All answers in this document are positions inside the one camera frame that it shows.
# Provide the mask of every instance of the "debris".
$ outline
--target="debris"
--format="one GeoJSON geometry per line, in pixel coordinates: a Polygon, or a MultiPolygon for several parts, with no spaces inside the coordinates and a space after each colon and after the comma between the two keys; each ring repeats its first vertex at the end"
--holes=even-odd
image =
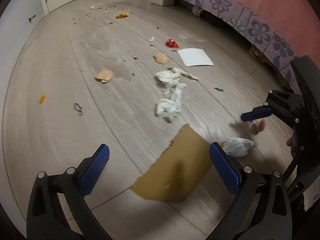
{"type": "Polygon", "coordinates": [[[212,167],[210,144],[189,124],[168,143],[170,146],[131,190],[145,199],[182,202],[212,167]]]}
{"type": "Polygon", "coordinates": [[[200,78],[192,75],[191,73],[185,72],[185,71],[183,71],[183,70],[181,70],[181,69],[178,69],[178,68],[176,68],[176,67],[174,67],[174,68],[172,69],[172,71],[175,72],[175,73],[178,73],[178,74],[180,74],[180,75],[182,75],[182,76],[185,76],[185,77],[191,77],[191,78],[194,79],[194,80],[200,80],[200,78]]]}
{"type": "Polygon", "coordinates": [[[168,48],[171,48],[171,49],[178,49],[178,48],[179,48],[179,45],[178,45],[174,40],[167,40],[167,42],[165,43],[165,45],[166,45],[168,48]]]}
{"type": "Polygon", "coordinates": [[[40,98],[39,98],[39,104],[42,104],[44,100],[45,100],[45,96],[40,96],[40,98]]]}
{"type": "Polygon", "coordinates": [[[234,157],[244,157],[257,143],[248,139],[232,137],[222,144],[222,149],[227,155],[234,157]]]}
{"type": "Polygon", "coordinates": [[[167,64],[168,63],[168,57],[164,53],[157,53],[154,54],[153,57],[155,58],[156,62],[159,64],[167,64]]]}
{"type": "Polygon", "coordinates": [[[105,69],[102,70],[99,74],[95,76],[95,79],[100,80],[102,83],[110,81],[114,77],[114,74],[111,70],[105,69]]]}
{"type": "Polygon", "coordinates": [[[73,109],[75,109],[76,111],[78,111],[78,112],[79,112],[79,113],[78,113],[78,115],[83,115],[82,107],[81,107],[81,106],[79,106],[79,104],[78,104],[78,103],[75,103],[75,104],[73,105],[73,109]]]}
{"type": "Polygon", "coordinates": [[[214,88],[215,90],[218,90],[219,92],[223,92],[224,90],[221,88],[214,88]]]}
{"type": "Polygon", "coordinates": [[[253,135],[257,135],[258,133],[262,132],[267,126],[267,121],[265,118],[261,120],[253,120],[250,133],[253,135]]]}
{"type": "Polygon", "coordinates": [[[180,49],[178,53],[187,67],[209,65],[213,66],[211,59],[203,49],[180,49]]]}
{"type": "Polygon", "coordinates": [[[181,97],[182,91],[187,86],[179,83],[181,75],[192,77],[199,80],[199,78],[192,74],[174,67],[171,71],[164,70],[158,72],[156,77],[165,85],[164,98],[161,98],[156,107],[157,116],[168,117],[172,122],[178,113],[181,112],[181,97]]]}
{"type": "Polygon", "coordinates": [[[129,12],[124,12],[122,14],[119,14],[116,16],[116,19],[120,19],[120,18],[126,18],[129,16],[129,12]]]}

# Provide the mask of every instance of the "floor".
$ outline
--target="floor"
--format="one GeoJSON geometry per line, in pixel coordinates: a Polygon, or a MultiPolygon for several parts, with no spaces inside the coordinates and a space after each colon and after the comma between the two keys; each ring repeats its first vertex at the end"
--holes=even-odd
{"type": "Polygon", "coordinates": [[[291,129],[272,116],[267,129],[252,136],[240,121],[243,112],[264,102],[269,89],[281,89],[273,72],[247,50],[238,35],[183,7],[160,7],[150,0],[76,0],[44,17],[17,61],[4,111],[5,163],[24,217],[38,172],[62,173],[105,143],[109,163],[85,200],[113,239],[205,239],[233,201],[214,167],[180,204],[144,200],[129,188],[185,123],[208,142],[251,138],[258,147],[239,160],[242,165],[265,173],[285,170],[291,129]],[[124,11],[130,16],[115,19],[124,11]],[[181,48],[204,49],[215,65],[185,67],[164,45],[167,39],[181,48]],[[154,61],[157,52],[168,55],[167,65],[154,61]],[[200,78],[183,80],[188,86],[173,123],[154,113],[162,94],[155,73],[168,67],[200,78]],[[94,79],[103,69],[115,73],[111,82],[94,79]],[[82,116],[74,103],[82,107],[82,116]]]}

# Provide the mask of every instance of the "white wall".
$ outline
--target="white wall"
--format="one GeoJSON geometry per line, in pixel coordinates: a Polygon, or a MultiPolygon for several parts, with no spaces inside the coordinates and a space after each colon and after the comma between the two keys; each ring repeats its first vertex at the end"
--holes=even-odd
{"type": "MultiPolygon", "coordinates": [[[[33,28],[43,17],[40,0],[11,0],[0,18],[0,133],[5,96],[12,70],[33,28]]],[[[26,221],[13,197],[8,181],[1,140],[0,147],[0,202],[11,221],[26,236],[26,221]]]]}

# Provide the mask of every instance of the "bed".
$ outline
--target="bed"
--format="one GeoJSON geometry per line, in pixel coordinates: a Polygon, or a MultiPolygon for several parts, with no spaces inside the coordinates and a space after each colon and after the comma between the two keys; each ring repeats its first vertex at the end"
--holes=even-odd
{"type": "Polygon", "coordinates": [[[319,0],[184,0],[223,19],[300,93],[290,62],[308,55],[320,68],[319,0]]]}

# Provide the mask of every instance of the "crumpled tissue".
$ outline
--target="crumpled tissue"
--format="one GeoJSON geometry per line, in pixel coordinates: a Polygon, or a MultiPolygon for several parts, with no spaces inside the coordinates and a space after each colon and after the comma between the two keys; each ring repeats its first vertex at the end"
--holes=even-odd
{"type": "Polygon", "coordinates": [[[227,155],[234,157],[244,157],[253,147],[257,147],[257,143],[248,139],[232,137],[223,143],[222,149],[227,155]]]}
{"type": "Polygon", "coordinates": [[[182,75],[199,80],[198,77],[176,67],[156,74],[156,77],[164,84],[164,98],[161,98],[157,104],[156,114],[157,116],[168,117],[170,122],[181,112],[182,91],[187,86],[184,83],[179,83],[182,75]]]}

